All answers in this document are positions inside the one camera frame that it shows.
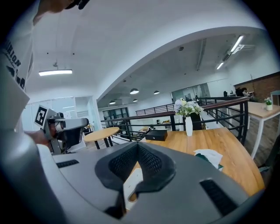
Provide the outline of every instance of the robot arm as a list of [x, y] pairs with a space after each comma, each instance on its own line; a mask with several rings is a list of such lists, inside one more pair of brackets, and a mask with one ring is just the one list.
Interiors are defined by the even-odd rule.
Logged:
[[[88, 119], [65, 119], [63, 113], [56, 113], [40, 105], [34, 123], [44, 131], [50, 142], [52, 153], [62, 154], [66, 153], [71, 146], [81, 142], [83, 128], [88, 125]], [[55, 137], [50, 132], [51, 124], [54, 124], [56, 129]]]

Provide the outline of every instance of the white vase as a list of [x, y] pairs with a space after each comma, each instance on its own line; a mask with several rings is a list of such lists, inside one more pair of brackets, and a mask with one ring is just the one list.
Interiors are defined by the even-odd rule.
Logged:
[[266, 110], [272, 110], [272, 105], [266, 105]]
[[193, 122], [191, 117], [185, 118], [185, 131], [187, 132], [187, 136], [193, 135]]

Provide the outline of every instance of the ceiling beam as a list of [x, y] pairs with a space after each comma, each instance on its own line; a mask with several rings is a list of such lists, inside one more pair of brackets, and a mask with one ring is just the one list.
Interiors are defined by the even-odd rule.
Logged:
[[197, 71], [199, 71], [199, 69], [200, 69], [200, 65], [201, 65], [201, 62], [202, 62], [202, 58], [203, 58], [203, 56], [204, 56], [204, 51], [205, 51], [205, 46], [206, 46], [206, 40], [207, 40], [207, 38], [201, 40], [201, 44], [200, 44], [200, 53], [199, 53], [199, 58], [198, 58], [198, 61], [197, 61], [197, 66], [196, 66], [196, 70], [197, 70]]

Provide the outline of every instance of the black table leg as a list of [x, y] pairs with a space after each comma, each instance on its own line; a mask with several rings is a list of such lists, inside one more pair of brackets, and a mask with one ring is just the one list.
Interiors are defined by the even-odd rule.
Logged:
[[110, 146], [109, 146], [108, 141], [107, 141], [107, 139], [106, 139], [106, 138], [104, 139], [104, 141], [105, 141], [105, 145], [106, 145], [106, 147], [107, 147], [107, 148], [109, 148]]
[[109, 136], [108, 138], [109, 138], [109, 143], [110, 143], [110, 145], [113, 146], [113, 142], [112, 142], [112, 140], [111, 140], [111, 137]]
[[97, 141], [94, 141], [95, 142], [95, 145], [97, 147], [97, 149], [100, 149], [99, 145], [98, 145], [98, 142]]

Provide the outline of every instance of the red brick wall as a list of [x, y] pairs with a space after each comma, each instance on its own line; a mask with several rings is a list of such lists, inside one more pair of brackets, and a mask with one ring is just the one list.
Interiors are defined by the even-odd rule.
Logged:
[[[272, 91], [280, 90], [280, 72], [240, 83], [234, 87], [235, 89], [238, 87], [247, 88], [248, 92], [254, 91], [254, 96], [258, 99], [258, 102], [264, 102], [265, 98], [270, 97]], [[273, 104], [277, 104], [277, 96], [273, 97]]]

